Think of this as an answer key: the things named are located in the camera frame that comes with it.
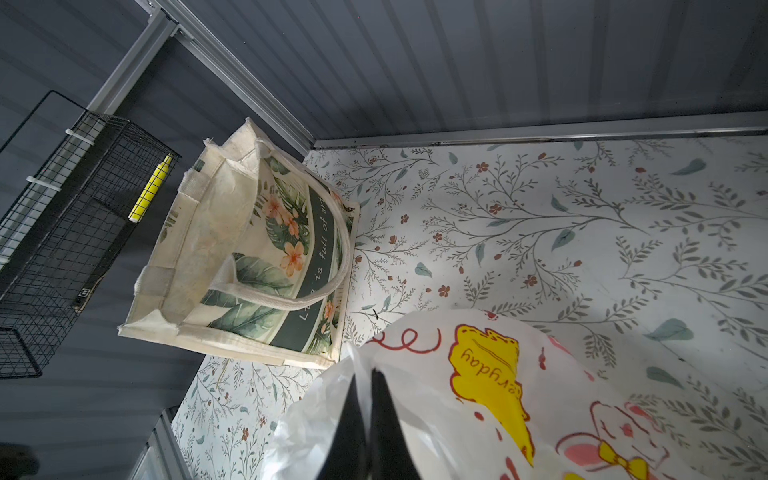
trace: white zip tie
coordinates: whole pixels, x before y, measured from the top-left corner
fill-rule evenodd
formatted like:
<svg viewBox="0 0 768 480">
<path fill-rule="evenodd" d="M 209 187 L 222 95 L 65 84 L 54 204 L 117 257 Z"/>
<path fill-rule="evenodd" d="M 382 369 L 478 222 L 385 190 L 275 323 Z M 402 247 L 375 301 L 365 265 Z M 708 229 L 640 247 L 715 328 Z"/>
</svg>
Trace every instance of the white zip tie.
<svg viewBox="0 0 768 480">
<path fill-rule="evenodd" d="M 76 134 L 75 132 L 73 132 L 69 128 L 67 130 L 65 130 L 65 132 L 67 133 L 67 135 L 70 135 L 70 136 L 75 137 L 75 138 L 79 138 L 80 140 L 84 141 L 86 144 L 89 144 L 89 145 L 93 145 L 94 144 L 92 141 L 88 140 L 86 137 L 83 137 L 80 134 Z"/>
<path fill-rule="evenodd" d="M 45 188 L 50 188 L 51 190 L 56 190 L 57 192 L 61 191 L 61 188 L 56 187 L 55 185 L 51 185 L 50 183 L 48 183 L 46 181 L 39 180 L 39 179 L 34 178 L 34 177 L 27 177 L 27 182 L 29 182 L 31 184 L 42 185 Z"/>
</svg>

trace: metal mesh basket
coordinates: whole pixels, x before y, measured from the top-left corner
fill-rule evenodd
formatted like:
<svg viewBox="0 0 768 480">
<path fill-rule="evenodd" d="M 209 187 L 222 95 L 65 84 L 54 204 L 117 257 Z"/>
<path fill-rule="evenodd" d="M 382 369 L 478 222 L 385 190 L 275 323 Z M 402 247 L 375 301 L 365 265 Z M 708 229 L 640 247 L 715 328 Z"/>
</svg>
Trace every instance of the metal mesh basket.
<svg viewBox="0 0 768 480">
<path fill-rule="evenodd" d="M 85 111 L 66 131 L 0 220 L 0 379 L 42 374 L 179 158 L 124 118 Z"/>
</svg>

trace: plastic bag handle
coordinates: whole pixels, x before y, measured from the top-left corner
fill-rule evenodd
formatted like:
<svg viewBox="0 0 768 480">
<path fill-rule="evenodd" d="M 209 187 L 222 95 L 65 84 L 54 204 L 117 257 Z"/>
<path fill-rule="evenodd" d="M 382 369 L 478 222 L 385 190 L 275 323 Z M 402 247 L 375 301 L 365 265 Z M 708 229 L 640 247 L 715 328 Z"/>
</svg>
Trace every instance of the plastic bag handle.
<svg viewBox="0 0 768 480">
<path fill-rule="evenodd" d="M 270 150 L 273 150 L 279 154 L 280 158 L 277 158 L 277 160 L 285 168 L 301 176 L 309 184 L 310 188 L 315 190 L 318 197 L 320 197 L 331 210 L 331 214 L 333 215 L 333 222 L 336 226 L 336 229 L 338 230 L 339 235 L 341 236 L 341 266 L 336 272 L 336 275 L 331 280 L 329 280 L 323 288 L 317 290 L 315 293 L 311 293 L 310 295 L 302 296 L 296 299 L 270 295 L 240 282 L 212 283 L 210 288 L 229 293 L 236 296 L 237 298 L 246 300 L 247 302 L 258 303 L 259 305 L 268 308 L 274 308 L 278 310 L 301 310 L 319 302 L 323 298 L 335 292 L 337 288 L 339 288 L 339 285 L 341 285 L 347 275 L 349 275 L 349 272 L 352 270 L 352 244 L 349 240 L 349 234 L 346 231 L 346 218 L 341 208 L 339 207 L 339 204 L 336 202 L 336 199 L 331 196 L 328 190 L 320 185 L 319 181 L 317 181 L 315 177 L 303 171 L 303 169 L 306 167 L 303 165 L 294 164 L 294 161 L 288 158 L 287 155 L 284 154 L 279 148 L 276 148 L 273 145 L 269 145 L 269 147 Z"/>
</svg>

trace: white floral surface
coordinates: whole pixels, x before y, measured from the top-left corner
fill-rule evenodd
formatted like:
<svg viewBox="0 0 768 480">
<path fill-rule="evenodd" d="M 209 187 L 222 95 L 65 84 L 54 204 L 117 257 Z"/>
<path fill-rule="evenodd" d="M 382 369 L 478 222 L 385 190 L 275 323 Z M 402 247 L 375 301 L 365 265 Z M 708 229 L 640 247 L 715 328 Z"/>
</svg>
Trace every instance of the white floral surface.
<svg viewBox="0 0 768 480">
<path fill-rule="evenodd" d="M 646 409 L 692 467 L 765 478 L 766 153 L 768 137 L 314 151 L 362 204 L 345 341 L 414 310 L 514 317 Z M 194 477 L 256 478 L 317 375 L 207 357 L 174 420 Z"/>
</svg>

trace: bag handle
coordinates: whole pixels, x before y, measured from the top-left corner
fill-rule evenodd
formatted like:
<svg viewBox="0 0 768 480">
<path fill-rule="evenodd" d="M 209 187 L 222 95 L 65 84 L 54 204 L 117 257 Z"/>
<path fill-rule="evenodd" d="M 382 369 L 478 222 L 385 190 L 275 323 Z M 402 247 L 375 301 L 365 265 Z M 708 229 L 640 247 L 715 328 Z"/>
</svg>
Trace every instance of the bag handle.
<svg viewBox="0 0 768 480">
<path fill-rule="evenodd" d="M 260 139 L 257 140 L 257 142 L 266 143 Z M 320 185 L 320 182 L 315 177 L 303 170 L 306 167 L 298 164 L 298 162 L 295 160 L 291 161 L 292 159 L 289 158 L 287 154 L 283 153 L 283 151 L 279 148 L 273 145 L 267 146 L 273 152 L 278 153 L 280 158 L 276 158 L 276 160 L 278 160 L 285 168 L 291 172 L 301 176 L 307 182 L 310 188 L 315 190 L 318 197 L 320 197 L 330 209 L 331 214 L 333 215 L 333 222 L 335 227 L 341 236 L 341 266 L 336 272 L 336 275 L 331 280 L 329 280 L 323 288 L 317 290 L 315 293 L 311 293 L 310 295 L 302 296 L 296 299 L 270 295 L 251 286 L 245 285 L 244 283 L 240 283 L 237 280 L 230 281 L 232 277 L 230 275 L 223 274 L 223 271 L 220 271 L 217 274 L 217 276 L 214 278 L 214 281 L 211 283 L 210 288 L 229 293 L 236 296 L 237 298 L 246 300 L 247 302 L 258 303 L 259 305 L 263 305 L 268 308 L 274 308 L 278 310 L 301 310 L 319 302 L 331 293 L 335 292 L 336 289 L 339 288 L 339 285 L 341 285 L 344 279 L 349 275 L 349 272 L 352 271 L 352 243 L 349 239 L 349 234 L 346 231 L 346 218 L 344 213 L 336 202 L 336 199 L 331 196 L 330 192 L 323 188 L 323 186 Z"/>
</svg>

